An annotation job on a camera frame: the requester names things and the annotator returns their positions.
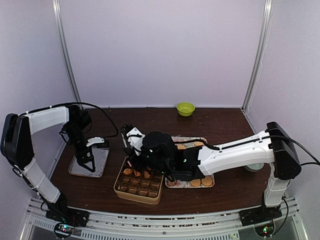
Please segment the orange sandwich cookie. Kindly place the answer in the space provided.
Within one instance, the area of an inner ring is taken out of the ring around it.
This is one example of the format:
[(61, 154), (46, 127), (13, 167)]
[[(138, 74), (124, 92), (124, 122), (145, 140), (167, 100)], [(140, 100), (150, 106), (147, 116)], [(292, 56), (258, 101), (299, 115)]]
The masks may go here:
[(135, 178), (141, 178), (142, 177), (142, 173), (140, 171), (137, 170), (133, 170), (133, 175)]

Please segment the steel kitchen tongs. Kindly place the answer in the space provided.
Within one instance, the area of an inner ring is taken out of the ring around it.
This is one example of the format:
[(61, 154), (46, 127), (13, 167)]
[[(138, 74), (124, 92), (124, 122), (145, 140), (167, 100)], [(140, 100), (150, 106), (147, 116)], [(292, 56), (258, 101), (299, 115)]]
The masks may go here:
[(136, 156), (135, 151), (132, 149), (131, 145), (128, 142), (127, 136), (124, 132), (121, 132), (122, 141), (124, 144), (123, 151), (128, 157), (128, 161), (131, 163), (132, 167), (134, 166), (134, 158)]

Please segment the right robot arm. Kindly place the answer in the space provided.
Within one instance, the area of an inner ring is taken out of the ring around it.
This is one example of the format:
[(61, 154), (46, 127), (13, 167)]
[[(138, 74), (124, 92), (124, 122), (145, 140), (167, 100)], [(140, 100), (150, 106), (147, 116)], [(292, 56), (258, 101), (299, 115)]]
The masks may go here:
[(267, 123), (266, 130), (247, 138), (218, 146), (197, 139), (200, 146), (186, 149), (178, 149), (172, 137), (160, 131), (143, 134), (125, 124), (120, 132), (132, 167), (137, 170), (149, 167), (161, 172), (170, 182), (190, 182), (228, 169), (269, 164), (271, 173), (263, 194), (264, 204), (256, 210), (261, 221), (276, 212), (290, 181), (302, 171), (292, 140), (274, 121)]

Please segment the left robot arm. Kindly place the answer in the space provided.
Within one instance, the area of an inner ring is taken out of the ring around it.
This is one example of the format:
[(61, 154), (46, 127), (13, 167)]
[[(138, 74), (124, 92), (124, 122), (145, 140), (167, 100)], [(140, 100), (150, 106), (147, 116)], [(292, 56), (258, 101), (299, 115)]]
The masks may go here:
[(70, 144), (75, 149), (78, 164), (90, 171), (95, 166), (92, 147), (86, 140), (83, 130), (92, 122), (86, 110), (78, 105), (49, 106), (24, 112), (10, 113), (6, 116), (0, 151), (8, 162), (17, 170), (27, 183), (40, 194), (46, 203), (53, 206), (52, 213), (61, 222), (72, 218), (66, 196), (55, 187), (39, 167), (32, 143), (32, 135), (53, 126), (62, 125), (62, 132), (67, 134)]

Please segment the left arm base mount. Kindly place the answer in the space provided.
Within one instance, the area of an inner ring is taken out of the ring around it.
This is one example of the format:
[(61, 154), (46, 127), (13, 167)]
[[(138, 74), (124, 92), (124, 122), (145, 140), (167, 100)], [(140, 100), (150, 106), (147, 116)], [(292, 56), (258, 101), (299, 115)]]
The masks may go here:
[(67, 214), (62, 214), (49, 209), (45, 216), (57, 222), (53, 227), (53, 232), (58, 238), (65, 239), (70, 237), (76, 228), (87, 226), (90, 213), (85, 210), (69, 208)]

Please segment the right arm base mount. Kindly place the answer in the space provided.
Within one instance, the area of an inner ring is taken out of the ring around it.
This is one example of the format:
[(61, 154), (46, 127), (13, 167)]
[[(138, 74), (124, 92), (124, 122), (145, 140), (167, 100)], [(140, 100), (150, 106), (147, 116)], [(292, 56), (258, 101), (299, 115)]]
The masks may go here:
[(254, 226), (255, 233), (263, 238), (271, 237), (275, 233), (274, 220), (281, 216), (282, 212), (275, 208), (256, 207), (239, 212), (242, 226)]

